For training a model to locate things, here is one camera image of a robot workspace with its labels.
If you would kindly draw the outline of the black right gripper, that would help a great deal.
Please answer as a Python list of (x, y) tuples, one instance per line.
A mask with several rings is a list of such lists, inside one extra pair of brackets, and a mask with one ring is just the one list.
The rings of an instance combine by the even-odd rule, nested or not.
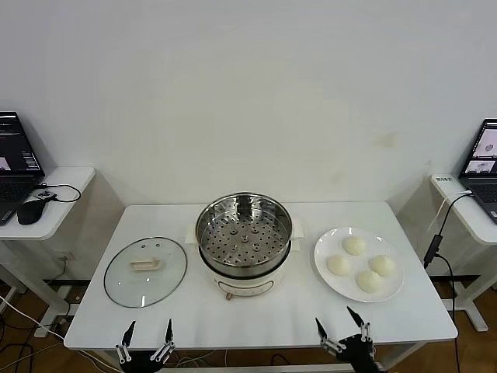
[(321, 347), (327, 352), (338, 352), (336, 354), (338, 360), (350, 363), (357, 373), (379, 373), (379, 367), (372, 356), (373, 344), (370, 323), (364, 322), (361, 316), (349, 306), (346, 308), (355, 324), (360, 328), (360, 334), (349, 336), (339, 342), (329, 339), (325, 328), (319, 319), (315, 318)]

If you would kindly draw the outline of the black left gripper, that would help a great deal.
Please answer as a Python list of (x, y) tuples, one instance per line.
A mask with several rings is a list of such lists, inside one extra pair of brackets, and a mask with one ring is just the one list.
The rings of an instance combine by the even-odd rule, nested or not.
[(128, 350), (133, 336), (135, 321), (132, 321), (124, 332), (121, 344), (116, 345), (116, 353), (120, 362), (120, 369), (124, 373), (155, 373), (163, 369), (163, 363), (167, 361), (175, 349), (173, 341), (172, 320), (170, 319), (165, 331), (164, 343), (150, 357), (131, 357)]

